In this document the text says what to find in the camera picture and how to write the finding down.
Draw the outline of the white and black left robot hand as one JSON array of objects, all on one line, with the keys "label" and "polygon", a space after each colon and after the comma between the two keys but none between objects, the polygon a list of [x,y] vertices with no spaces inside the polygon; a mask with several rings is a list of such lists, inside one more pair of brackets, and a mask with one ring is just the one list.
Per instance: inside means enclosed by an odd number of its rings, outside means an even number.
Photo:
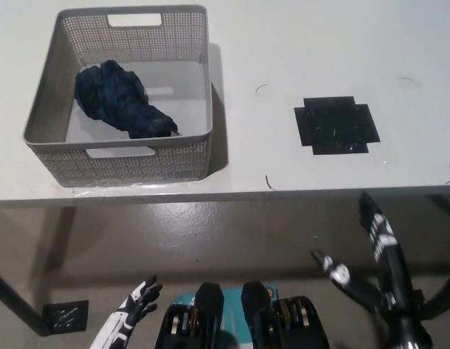
[{"label": "white and black left robot hand", "polygon": [[116,310],[122,322],[120,332],[131,332],[139,321],[157,308],[155,301],[159,298],[162,287],[162,284],[157,283],[157,276],[153,275],[127,296]]}]

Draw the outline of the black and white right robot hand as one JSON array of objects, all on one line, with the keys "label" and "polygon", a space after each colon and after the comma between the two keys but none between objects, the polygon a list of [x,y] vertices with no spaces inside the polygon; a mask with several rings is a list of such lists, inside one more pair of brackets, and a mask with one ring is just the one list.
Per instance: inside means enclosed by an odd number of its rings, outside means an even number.
[{"label": "black and white right robot hand", "polygon": [[419,303],[409,269],[388,219],[367,192],[359,197],[358,213],[378,266],[377,284],[356,275],[320,249],[311,250],[311,256],[333,285],[369,312],[384,318],[418,318]]}]

